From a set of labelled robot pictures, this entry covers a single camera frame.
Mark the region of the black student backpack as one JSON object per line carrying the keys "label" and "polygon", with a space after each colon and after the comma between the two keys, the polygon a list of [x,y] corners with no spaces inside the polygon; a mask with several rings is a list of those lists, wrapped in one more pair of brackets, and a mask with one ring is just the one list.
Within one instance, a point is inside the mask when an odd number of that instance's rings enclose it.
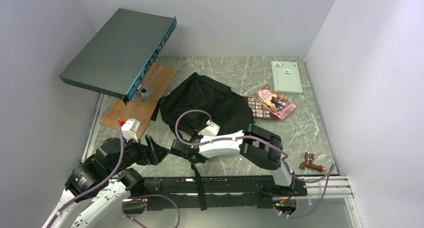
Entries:
{"label": "black student backpack", "polygon": [[245,99],[231,87],[208,76],[192,73],[167,96],[159,99],[151,120],[160,115],[177,135],[201,131],[207,121],[219,126],[218,135],[244,130],[253,123],[253,113]]}

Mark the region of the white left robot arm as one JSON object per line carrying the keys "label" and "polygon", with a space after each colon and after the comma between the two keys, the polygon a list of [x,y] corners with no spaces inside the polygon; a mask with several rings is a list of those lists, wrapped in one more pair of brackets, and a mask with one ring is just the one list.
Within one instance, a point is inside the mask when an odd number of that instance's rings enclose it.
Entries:
{"label": "white left robot arm", "polygon": [[132,168],[158,165],[170,153],[151,136],[138,140],[108,138],[97,151],[71,172],[60,200],[44,227],[91,227],[128,197],[157,194],[157,185]]}

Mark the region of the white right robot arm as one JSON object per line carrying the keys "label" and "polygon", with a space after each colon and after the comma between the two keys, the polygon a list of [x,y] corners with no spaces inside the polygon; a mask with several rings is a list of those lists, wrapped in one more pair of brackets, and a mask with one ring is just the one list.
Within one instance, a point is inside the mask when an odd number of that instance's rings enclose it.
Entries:
{"label": "white right robot arm", "polygon": [[190,141],[178,136],[170,153],[194,164],[205,163],[216,156],[239,154],[257,167],[268,170],[279,194],[288,195],[295,188],[292,171],[286,163],[288,154],[283,151],[280,136],[253,124],[236,133],[197,135]]}

